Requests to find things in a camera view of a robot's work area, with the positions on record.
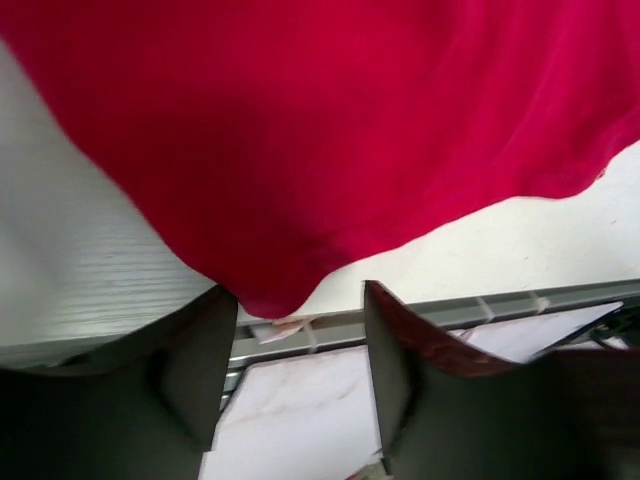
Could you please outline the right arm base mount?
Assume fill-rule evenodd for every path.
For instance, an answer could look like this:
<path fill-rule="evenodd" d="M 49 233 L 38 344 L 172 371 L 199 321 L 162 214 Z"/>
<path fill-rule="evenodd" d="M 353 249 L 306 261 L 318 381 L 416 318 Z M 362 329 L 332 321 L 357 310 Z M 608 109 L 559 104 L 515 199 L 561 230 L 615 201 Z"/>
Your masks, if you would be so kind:
<path fill-rule="evenodd" d="M 639 300 L 626 302 L 599 319 L 589 338 L 606 350 L 639 349 Z"/>

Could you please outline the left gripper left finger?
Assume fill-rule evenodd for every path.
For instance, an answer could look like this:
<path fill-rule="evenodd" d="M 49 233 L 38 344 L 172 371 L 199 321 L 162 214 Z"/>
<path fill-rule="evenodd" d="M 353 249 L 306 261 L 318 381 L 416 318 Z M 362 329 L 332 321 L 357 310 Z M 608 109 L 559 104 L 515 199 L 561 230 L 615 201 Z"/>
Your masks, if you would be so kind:
<path fill-rule="evenodd" d="M 221 415 L 238 311 L 214 287 L 56 366 L 1 372 L 5 479 L 195 479 Z"/>

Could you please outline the red t shirt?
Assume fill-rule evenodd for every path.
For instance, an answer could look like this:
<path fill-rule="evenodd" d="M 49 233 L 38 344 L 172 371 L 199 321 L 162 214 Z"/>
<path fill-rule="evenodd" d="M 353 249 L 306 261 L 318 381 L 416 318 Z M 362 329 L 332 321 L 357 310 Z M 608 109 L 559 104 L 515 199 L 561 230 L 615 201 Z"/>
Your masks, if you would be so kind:
<path fill-rule="evenodd" d="M 69 139 L 188 266 L 282 318 L 330 273 L 639 138 L 635 1 L 5 1 Z"/>

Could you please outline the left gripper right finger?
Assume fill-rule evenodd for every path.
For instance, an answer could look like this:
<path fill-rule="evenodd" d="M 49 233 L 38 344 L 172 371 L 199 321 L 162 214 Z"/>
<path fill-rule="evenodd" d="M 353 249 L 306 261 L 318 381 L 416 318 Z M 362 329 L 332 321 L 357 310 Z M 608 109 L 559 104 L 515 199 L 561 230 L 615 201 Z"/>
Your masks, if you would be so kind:
<path fill-rule="evenodd" d="M 635 479 L 639 351 L 558 349 L 524 363 L 364 288 L 381 465 L 394 479 Z"/>

